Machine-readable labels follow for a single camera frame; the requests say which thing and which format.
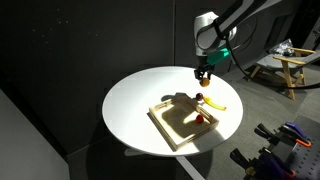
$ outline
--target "gray floor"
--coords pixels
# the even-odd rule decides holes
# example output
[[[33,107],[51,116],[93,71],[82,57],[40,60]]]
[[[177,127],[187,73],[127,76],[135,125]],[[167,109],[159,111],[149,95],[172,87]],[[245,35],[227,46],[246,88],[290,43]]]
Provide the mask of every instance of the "gray floor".
[[[319,82],[320,66],[309,66],[305,74],[308,84]],[[243,179],[244,170],[229,158],[229,154],[238,148],[246,158],[252,159],[259,156],[259,149],[268,147],[268,142],[253,132],[259,123],[270,130],[299,117],[320,123],[320,89],[296,90],[296,100],[293,101],[286,97],[284,91],[247,82],[239,70],[222,78],[238,92],[244,116],[239,129],[226,142],[212,151],[188,157],[208,180]],[[69,155],[71,180],[191,179],[173,158],[149,155],[126,157],[123,154],[125,149],[123,144],[109,135]]]

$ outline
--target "white round table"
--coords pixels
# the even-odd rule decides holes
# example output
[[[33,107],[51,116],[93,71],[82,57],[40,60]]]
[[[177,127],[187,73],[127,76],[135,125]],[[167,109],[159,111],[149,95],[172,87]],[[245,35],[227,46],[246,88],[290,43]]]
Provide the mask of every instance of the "white round table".
[[[227,109],[221,111],[204,103],[202,107],[219,120],[217,127],[173,151],[148,116],[149,107],[176,93],[194,98],[199,92]],[[139,71],[118,82],[106,95],[102,113],[110,132],[133,150],[183,157],[211,150],[227,140],[241,123],[243,107],[237,92],[222,79],[212,75],[210,85],[201,87],[194,69],[168,66]]]

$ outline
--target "banana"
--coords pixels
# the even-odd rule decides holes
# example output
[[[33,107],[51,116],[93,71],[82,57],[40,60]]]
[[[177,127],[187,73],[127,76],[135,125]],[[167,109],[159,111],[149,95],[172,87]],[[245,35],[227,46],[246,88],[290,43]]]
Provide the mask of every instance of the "banana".
[[[220,106],[214,102],[211,101],[211,98],[209,97],[203,97],[203,100],[205,103],[207,103],[209,106],[213,107],[213,108],[216,108],[216,109],[219,109],[219,110],[222,110],[222,111],[225,111],[227,109],[226,106]]]

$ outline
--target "green light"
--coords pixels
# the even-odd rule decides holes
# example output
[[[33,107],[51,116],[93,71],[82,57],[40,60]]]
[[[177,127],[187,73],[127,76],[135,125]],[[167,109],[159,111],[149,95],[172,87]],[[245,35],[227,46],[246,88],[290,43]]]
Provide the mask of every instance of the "green light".
[[[227,48],[223,48],[219,51],[216,51],[214,53],[211,53],[207,57],[207,63],[211,65],[215,65],[219,63],[220,61],[224,60],[226,57],[229,56],[229,51]]]

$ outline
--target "metal stand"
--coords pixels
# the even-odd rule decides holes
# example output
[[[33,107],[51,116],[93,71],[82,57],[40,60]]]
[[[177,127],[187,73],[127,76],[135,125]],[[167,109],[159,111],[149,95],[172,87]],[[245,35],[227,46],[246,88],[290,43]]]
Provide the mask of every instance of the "metal stand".
[[[311,143],[311,147],[296,144],[287,160],[296,179],[320,179],[320,141],[311,138]]]
[[[138,156],[143,155],[145,153],[141,151],[137,151],[132,148],[128,148],[124,152],[125,156]],[[181,164],[181,166],[185,169],[185,171],[191,176],[194,180],[205,180],[202,175],[194,168],[194,166],[189,162],[189,160],[184,156],[176,157],[177,161]]]

